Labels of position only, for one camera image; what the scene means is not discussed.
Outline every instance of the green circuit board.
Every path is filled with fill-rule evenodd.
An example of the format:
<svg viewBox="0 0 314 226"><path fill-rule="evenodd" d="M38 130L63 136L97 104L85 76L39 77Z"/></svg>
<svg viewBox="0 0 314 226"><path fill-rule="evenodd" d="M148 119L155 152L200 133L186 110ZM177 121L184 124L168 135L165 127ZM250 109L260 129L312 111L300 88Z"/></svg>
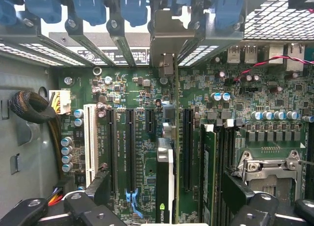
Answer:
<svg viewBox="0 0 314 226"><path fill-rule="evenodd" d="M243 150L251 151L254 158L274 159L286 158L291 150L298 150L302 159L306 158L307 150L307 129L308 126L302 121L302 115L312 114L313 107L313 72L310 67L304 68L300 72L299 78L294 80L285 80L285 69L283 65L268 66L256 68L251 75L260 77L257 82L237 82L232 85L225 83L225 80L231 77L237 77L249 65L246 64L204 64L192 69L179 69L180 83L180 123L183 123L183 110L190 109L193 112L193 147L192 147L192 168L191 168L191 189L186 191L180 182L180 204L179 204L179 223L202 222L203 217L203 192L200 192L201 163L201 124L214 124L215 119L220 119L221 112L226 112L230 118L240 118L243 126L237 132L235 138L234 163L239 161ZM224 78L215 78L215 73L225 72ZM65 85L65 77L73 79L72 85ZM112 78L110 85L99 81L104 80L106 76ZM138 79L149 80L150 85L144 86L138 83ZM280 93L270 93L270 89L281 86L283 91ZM114 212L124 222L130 223L154 223L156 220L155 201L156 201L156 145L157 138L162 137L162 123L164 122L162 109L156 108L155 100L172 102L174 87L172 80L165 85L159 82L158 69L108 69L103 68L100 76L94 76L92 69L68 69L59 75L60 89L71 90L71 109L72 113L76 109L83 109L84 104L97 103L100 100L99 95L92 94L92 87L99 86L100 95L106 94L107 107L116 111L116 141L117 141L117 183L118 194L113 199ZM229 101L214 101L211 98L212 93L229 93ZM144 215L140 219L132 212L130 203L126 201L126 149L125 136L126 130L126 109L135 110L135 143L136 143L136 186L138 194L138 210ZM154 109L156 129L154 133L145 131L145 110ZM298 118L295 121L283 120L271 121L254 120L251 114L254 111L295 111ZM217 112L215 119L208 119L208 112ZM63 115L62 118L62 136L72 136L75 133L74 116ZM107 163L108 150L106 140L108 131L105 120L98 118L98 150L99 163ZM298 131L300 140L286 141L280 144L274 142L248 142L248 132L267 132L267 131ZM180 180L184 178L182 166L183 157L183 139L182 126L180 125ZM66 175L79 175L85 170L84 142L74 138L72 170Z"/></svg>

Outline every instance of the white pci slot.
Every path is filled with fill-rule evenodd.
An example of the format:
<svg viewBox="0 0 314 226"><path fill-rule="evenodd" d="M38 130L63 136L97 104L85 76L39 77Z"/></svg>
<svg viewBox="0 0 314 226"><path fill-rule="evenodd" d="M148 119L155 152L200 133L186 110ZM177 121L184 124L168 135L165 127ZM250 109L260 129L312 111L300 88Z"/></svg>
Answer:
<svg viewBox="0 0 314 226"><path fill-rule="evenodd" d="M95 104L84 105L86 187L98 170L97 115Z"/></svg>

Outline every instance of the motherboard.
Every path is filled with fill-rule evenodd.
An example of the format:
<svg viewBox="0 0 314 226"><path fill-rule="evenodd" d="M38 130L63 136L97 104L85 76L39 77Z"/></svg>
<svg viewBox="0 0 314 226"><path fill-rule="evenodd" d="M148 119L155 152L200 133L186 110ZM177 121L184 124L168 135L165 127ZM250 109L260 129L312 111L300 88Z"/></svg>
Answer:
<svg viewBox="0 0 314 226"><path fill-rule="evenodd" d="M71 113L61 116L64 174L85 189L96 171L108 170L114 213L126 224L159 223L158 139L178 116L179 137L170 144L177 152L179 142L179 223L228 223L221 196L227 170L282 202L304 196L306 167L294 159L307 160L313 69L287 71L282 61L241 74L252 63L234 63L227 54L179 68L178 78L160 78L152 68L62 70L59 87L71 93ZM278 167L287 169L284 176Z"/></svg>

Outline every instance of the yellow wire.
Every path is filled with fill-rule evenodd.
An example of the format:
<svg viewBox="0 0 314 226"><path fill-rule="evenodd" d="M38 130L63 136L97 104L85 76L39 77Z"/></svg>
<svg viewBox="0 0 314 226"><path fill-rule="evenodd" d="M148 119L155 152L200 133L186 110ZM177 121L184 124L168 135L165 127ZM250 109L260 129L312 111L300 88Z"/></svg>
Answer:
<svg viewBox="0 0 314 226"><path fill-rule="evenodd" d="M49 201L49 203L53 202L57 197L58 197L58 194L54 195L54 197L51 198L51 200Z"/></svg>

